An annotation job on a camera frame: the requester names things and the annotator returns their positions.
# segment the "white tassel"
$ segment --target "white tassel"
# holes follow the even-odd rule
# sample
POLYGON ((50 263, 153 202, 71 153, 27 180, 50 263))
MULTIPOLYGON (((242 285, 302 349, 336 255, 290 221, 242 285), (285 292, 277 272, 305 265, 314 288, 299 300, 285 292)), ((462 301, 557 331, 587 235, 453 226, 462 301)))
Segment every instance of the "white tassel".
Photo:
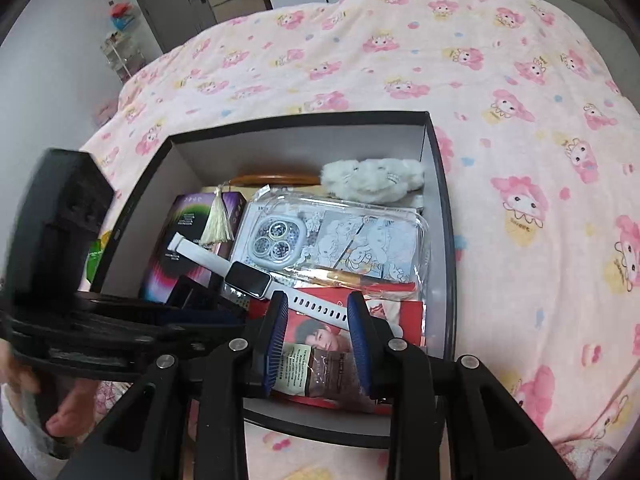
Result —
POLYGON ((229 242, 234 239, 231 231, 229 216, 226 214, 225 201, 222 200, 222 186, 216 189, 216 197, 213 199, 207 224, 200 237, 201 246, 212 246, 213 244, 229 242))

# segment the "white plush toy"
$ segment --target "white plush toy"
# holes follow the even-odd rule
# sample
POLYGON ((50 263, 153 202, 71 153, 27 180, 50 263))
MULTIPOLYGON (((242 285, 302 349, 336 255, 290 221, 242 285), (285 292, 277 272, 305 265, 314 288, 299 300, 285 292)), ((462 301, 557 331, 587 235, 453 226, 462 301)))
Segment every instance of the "white plush toy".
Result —
POLYGON ((328 192, 344 200, 388 204, 420 189, 424 170, 413 159, 338 160, 324 165, 320 182, 328 192))

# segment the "watch screen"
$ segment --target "watch screen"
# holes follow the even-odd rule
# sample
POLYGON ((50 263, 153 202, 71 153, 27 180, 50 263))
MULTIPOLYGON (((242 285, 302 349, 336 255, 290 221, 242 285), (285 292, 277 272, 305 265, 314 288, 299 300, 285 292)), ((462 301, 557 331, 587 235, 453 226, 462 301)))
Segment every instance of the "watch screen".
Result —
POLYGON ((247 293, 249 296, 261 298, 267 292, 267 287, 271 283, 271 276, 244 263, 233 262, 225 276, 225 283, 241 292, 247 293))

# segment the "hand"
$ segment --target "hand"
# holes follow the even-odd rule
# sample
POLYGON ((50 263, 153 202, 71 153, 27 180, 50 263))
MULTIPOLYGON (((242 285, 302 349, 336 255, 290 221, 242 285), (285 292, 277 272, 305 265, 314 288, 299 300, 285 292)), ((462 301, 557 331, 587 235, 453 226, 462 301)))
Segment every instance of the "hand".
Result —
MULTIPOLYGON (((30 367, 20 364, 11 352, 11 345, 0 339, 0 382, 9 384, 9 401, 22 418, 19 406, 20 393, 25 390, 36 395, 40 392, 40 383, 30 367)), ((94 425, 95 392, 100 381, 76 379, 73 388, 58 407, 58 412, 46 423, 51 436, 81 436, 94 425)))

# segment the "white wall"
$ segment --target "white wall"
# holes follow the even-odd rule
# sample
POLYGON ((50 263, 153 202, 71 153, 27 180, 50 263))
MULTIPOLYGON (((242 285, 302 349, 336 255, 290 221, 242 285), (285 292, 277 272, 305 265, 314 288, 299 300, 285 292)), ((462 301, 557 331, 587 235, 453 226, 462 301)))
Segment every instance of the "white wall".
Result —
MULTIPOLYGON (((43 150, 80 148, 96 129, 94 110, 122 88, 100 50, 113 30, 109 1, 31 0, 0 46, 2 267, 22 194, 43 150)), ((151 61, 161 51, 144 18, 138 21, 132 34, 151 61)))

